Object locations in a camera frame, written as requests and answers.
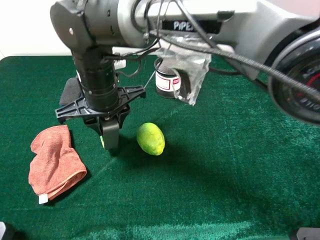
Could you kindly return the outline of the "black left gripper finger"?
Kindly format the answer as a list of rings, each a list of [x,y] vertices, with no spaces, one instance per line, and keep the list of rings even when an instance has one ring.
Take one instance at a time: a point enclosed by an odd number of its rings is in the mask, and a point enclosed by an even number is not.
[[[126,117],[130,114],[130,111],[120,111],[117,114],[117,121],[119,123],[119,128],[121,129],[123,127],[123,123],[126,119]]]

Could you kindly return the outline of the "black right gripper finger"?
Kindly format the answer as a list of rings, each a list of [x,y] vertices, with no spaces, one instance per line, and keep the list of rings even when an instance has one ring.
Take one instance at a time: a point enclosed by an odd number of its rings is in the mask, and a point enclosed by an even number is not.
[[[84,118],[83,123],[90,129],[94,130],[99,136],[102,135],[100,120],[98,117]]]

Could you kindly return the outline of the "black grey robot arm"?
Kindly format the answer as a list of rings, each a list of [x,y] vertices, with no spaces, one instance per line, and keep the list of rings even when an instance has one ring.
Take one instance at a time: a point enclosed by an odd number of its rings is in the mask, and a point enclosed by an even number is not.
[[[114,62],[141,61],[159,42],[226,59],[264,85],[275,104],[320,123],[320,3],[317,0],[59,0],[50,19],[70,49],[82,97],[55,114],[82,118],[98,133],[117,133],[129,102],[145,88],[118,87]]]

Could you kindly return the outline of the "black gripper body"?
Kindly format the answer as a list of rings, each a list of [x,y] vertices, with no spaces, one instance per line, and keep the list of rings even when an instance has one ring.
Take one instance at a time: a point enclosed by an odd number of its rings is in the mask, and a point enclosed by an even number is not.
[[[63,124],[65,121],[74,118],[107,118],[112,120],[117,118],[117,114],[121,111],[130,111],[129,103],[138,97],[145,98],[146,90],[142,86],[118,87],[117,101],[108,110],[96,111],[89,107],[89,102],[81,97],[64,107],[55,110],[55,115],[59,123]]]

